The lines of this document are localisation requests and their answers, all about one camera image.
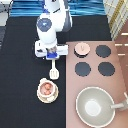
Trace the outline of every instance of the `food item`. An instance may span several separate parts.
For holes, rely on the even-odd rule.
[[[50,95],[51,92],[50,92],[49,90],[47,90],[47,91],[44,92],[44,94],[45,94],[45,95]]]
[[[50,90],[51,89],[51,84],[50,83],[46,83],[44,86],[45,86],[46,90]]]

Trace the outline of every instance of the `black circle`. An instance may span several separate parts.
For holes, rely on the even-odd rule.
[[[106,58],[111,54],[111,49],[106,45],[99,45],[96,48],[96,54],[102,58]]]
[[[82,76],[82,77],[87,76],[89,75],[90,71],[91,71],[91,68],[89,64],[86,62],[79,62],[75,66],[75,72],[79,76]]]
[[[112,76],[115,72],[114,66],[109,62],[100,63],[98,70],[103,76]]]

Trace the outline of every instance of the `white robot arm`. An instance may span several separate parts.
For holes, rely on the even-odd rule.
[[[72,27],[72,17],[67,0],[45,0],[45,9],[37,19],[38,41],[35,42],[35,54],[46,59],[59,58],[68,54],[68,46],[57,46],[56,32],[67,32]]]

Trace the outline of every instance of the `pink surface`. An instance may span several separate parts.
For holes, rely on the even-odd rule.
[[[119,103],[125,99],[123,93],[126,91],[126,87],[114,42],[85,41],[90,46],[90,52],[85,58],[78,58],[74,55],[74,48],[77,43],[67,42],[69,54],[66,57],[66,128],[90,128],[80,120],[76,113],[75,103],[79,92],[89,86],[100,87],[112,96],[115,103]],[[107,45],[112,54],[107,58],[97,56],[95,50],[98,45]],[[99,73],[98,65],[103,61],[114,65],[114,75],[106,77]],[[75,73],[75,65],[78,62],[87,62],[90,65],[91,72],[88,76],[80,77]],[[114,120],[106,128],[128,128],[128,111],[116,111]]]

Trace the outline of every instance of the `bowl rim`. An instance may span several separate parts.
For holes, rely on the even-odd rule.
[[[89,124],[88,122],[86,122],[86,121],[81,117],[81,115],[80,115],[80,113],[79,113],[79,110],[78,110],[78,108],[77,108],[77,106],[78,106],[78,99],[79,99],[79,97],[81,96],[81,94],[82,94],[84,91],[89,90],[89,89],[98,89],[98,90],[101,90],[101,91],[105,92],[105,93],[108,95],[108,97],[111,99],[112,103],[114,104],[113,98],[112,98],[112,97],[110,96],[110,94],[109,94],[107,91],[105,91],[104,89],[102,89],[102,88],[100,88],[100,87],[86,87],[86,88],[84,88],[82,91],[80,91],[80,93],[78,94],[78,96],[77,96],[77,98],[76,98],[76,112],[77,112],[79,118],[80,118],[85,124],[87,124],[88,126],[91,126],[91,127],[94,127],[94,128],[96,128],[96,127],[98,127],[98,128],[106,127],[107,125],[109,125],[109,124],[113,121],[113,119],[114,119],[114,117],[115,117],[115,109],[113,109],[113,114],[112,114],[111,119],[110,119],[107,123],[105,123],[104,125],[99,125],[99,126],[95,126],[95,125]]]

